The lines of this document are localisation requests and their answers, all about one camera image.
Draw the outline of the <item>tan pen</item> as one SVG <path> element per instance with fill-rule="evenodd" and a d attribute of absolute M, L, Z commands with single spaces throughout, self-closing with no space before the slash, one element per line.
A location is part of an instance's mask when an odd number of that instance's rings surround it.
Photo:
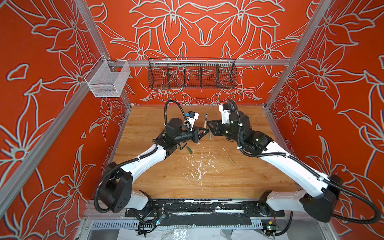
<path fill-rule="evenodd" d="M 205 122 L 204 122 L 204 128 L 207 129 L 207 122 L 208 122 L 208 113 L 205 115 Z"/>

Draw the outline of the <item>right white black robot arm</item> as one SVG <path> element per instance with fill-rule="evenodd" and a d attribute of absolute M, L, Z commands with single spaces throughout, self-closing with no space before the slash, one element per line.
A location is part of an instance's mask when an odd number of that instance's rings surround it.
<path fill-rule="evenodd" d="M 265 208 L 305 212 L 323 223 L 331 220 L 339 200 L 338 188 L 343 183 L 340 177 L 328 176 L 315 170 L 291 155 L 268 135 L 254 131 L 249 117 L 239 111 L 234 102 L 220 105 L 219 111 L 221 120 L 207 122 L 214 136 L 224 136 L 235 141 L 238 150 L 244 155 L 260 158 L 275 166 L 302 187 L 296 192 L 264 192 L 260 201 Z"/>

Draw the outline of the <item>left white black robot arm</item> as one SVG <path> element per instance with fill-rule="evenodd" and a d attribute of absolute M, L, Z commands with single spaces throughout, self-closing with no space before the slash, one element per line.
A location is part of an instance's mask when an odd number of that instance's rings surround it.
<path fill-rule="evenodd" d="M 165 123 L 165 128 L 152 140 L 153 145 L 134 159 L 121 164 L 110 163 L 96 188 L 94 207 L 99 213 L 118 213 L 124 209 L 142 211 L 150 197 L 134 191 L 133 183 L 148 169 L 164 161 L 189 141 L 199 142 L 209 129 L 196 127 L 189 120 L 178 118 Z"/>

